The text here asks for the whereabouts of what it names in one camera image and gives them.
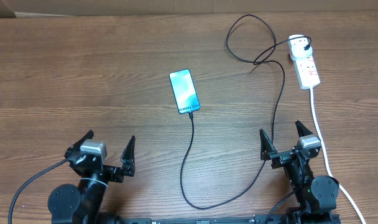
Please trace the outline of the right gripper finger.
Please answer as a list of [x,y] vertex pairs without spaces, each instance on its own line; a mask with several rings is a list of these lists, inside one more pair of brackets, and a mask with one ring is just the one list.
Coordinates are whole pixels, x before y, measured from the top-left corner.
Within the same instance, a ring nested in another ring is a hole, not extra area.
[[269,139],[268,135],[263,129],[260,129],[260,159],[263,161],[270,160],[270,156],[277,153],[272,141]]
[[313,134],[301,121],[295,122],[298,137],[304,137]]

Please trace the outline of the blue Samsung Galaxy smartphone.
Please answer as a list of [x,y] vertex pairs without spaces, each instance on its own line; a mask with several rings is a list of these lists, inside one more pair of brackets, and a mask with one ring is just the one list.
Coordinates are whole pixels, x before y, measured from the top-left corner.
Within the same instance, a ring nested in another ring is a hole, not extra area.
[[172,72],[169,79],[180,114],[191,113],[201,108],[189,69]]

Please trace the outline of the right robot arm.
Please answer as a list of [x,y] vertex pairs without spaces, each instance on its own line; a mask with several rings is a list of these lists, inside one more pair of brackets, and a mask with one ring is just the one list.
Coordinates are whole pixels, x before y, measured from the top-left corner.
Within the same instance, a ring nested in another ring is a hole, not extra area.
[[[256,215],[256,223],[340,223],[336,209],[339,182],[328,175],[315,177],[310,159],[321,150],[321,140],[300,121],[295,122],[298,142],[290,150],[278,152],[266,132],[260,130],[260,159],[270,161],[273,169],[283,168],[292,191],[281,199],[266,215]],[[274,215],[276,209],[290,196],[298,205],[286,209],[283,215]]]

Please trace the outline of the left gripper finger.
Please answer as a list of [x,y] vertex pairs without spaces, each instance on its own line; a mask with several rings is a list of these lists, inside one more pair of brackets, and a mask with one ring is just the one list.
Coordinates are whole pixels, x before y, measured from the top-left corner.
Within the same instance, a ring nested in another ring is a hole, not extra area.
[[121,156],[122,169],[125,176],[133,177],[136,171],[134,149],[136,137],[132,136]]
[[94,132],[89,130],[81,139],[79,139],[76,143],[72,144],[65,152],[64,157],[68,159],[74,152],[80,151],[81,145],[87,140],[92,139],[94,136]]

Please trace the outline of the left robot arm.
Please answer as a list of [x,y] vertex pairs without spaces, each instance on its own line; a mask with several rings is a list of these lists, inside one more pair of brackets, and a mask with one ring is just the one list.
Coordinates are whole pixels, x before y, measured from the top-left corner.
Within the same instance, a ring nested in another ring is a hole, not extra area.
[[52,191],[47,202],[52,223],[123,223],[119,215],[99,210],[109,182],[122,183],[125,176],[134,176],[136,138],[131,137],[121,156],[122,165],[116,167],[104,163],[106,144],[93,136],[94,132],[88,131],[65,153],[80,181],[78,185],[63,184]]

